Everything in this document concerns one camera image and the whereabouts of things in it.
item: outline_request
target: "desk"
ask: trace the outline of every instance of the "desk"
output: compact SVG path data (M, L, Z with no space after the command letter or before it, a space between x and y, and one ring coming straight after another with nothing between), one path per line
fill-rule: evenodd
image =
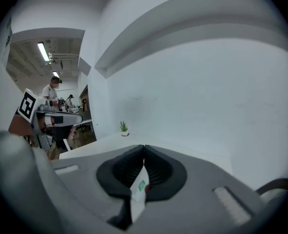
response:
M72 107L71 112L74 114L77 114L79 112L79 108L78 107Z
M74 127L75 127L75 126L79 126L79 125L83 125L83 124L89 123L89 122L92 122L92 119L84 120L84 121L82 121L81 123L75 124Z
M75 148L73 150L60 154L59 159L101 154L101 153L110 152L112 150L120 149L120 148L131 146L131 145L158 146L161 148L166 148L175 152L179 152L181 154L200 158L200 159L209 161L219 166L224 171L232 175L231 162L230 162L229 156L215 155L215 154L210 154L210 153L199 151L199 150L183 148L180 146L176 146L176 145L164 142L155 137L145 135L142 132L135 131L135 130L131 130L130 135L127 137L122 137L121 132L117 132L106 138L97 140L91 144L87 144L85 146Z

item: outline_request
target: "gray panel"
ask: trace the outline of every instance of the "gray panel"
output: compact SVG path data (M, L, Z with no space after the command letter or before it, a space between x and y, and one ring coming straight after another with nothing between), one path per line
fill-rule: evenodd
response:
M122 233L95 216L91 209L78 201L55 173L42 149L34 148L33 151L42 183L62 219L65 233Z
M133 147L135 146L99 155L56 160L52 161L52 165L54 169L78 166L78 170L59 175L60 179L81 204L103 221L107 221L120 213L124 201L107 195L97 181L96 171L103 162Z
M29 144L5 131L0 133L0 195L32 232L63 233L60 215L45 192Z
M180 161L187 170L187 181L170 200L147 203L137 222L129 228L133 233L221 233L232 230L235 223L212 192L217 187L228 187L253 213L262 210L263 202L257 193L216 165L154 148Z

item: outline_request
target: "fluorescent ceiling light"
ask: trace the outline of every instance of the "fluorescent ceiling light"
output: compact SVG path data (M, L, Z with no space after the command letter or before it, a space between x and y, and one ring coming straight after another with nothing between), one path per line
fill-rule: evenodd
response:
M59 75L57 74L57 72L53 72L54 76L57 76L59 78Z
M45 61L49 61L50 59L48 58L48 55L47 55L47 53L45 51L43 42L38 42L38 48L41 51L41 54L42 54L44 60Z

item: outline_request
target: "wooden floor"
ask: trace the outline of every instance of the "wooden floor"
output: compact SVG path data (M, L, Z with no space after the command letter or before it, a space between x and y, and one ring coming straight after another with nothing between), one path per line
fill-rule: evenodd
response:
M68 145L72 149L90 144L94 141L96 141L96 137L95 134L92 133L91 129L84 129L83 132L82 129L77 129L74 134L74 139L67 139ZM47 152L47 156L49 160L59 159L59 155L63 152L65 152L65 150L56 148L56 145L54 144L51 150Z

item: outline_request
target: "ceiling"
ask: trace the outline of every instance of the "ceiling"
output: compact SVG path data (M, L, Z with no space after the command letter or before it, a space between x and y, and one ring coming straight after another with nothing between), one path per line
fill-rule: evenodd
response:
M47 54L54 54L51 64L45 64L38 42L44 43ZM81 43L82 39L67 38L40 38L13 43L10 46L6 70L14 81L21 78L46 77L53 71L61 78L76 79Z

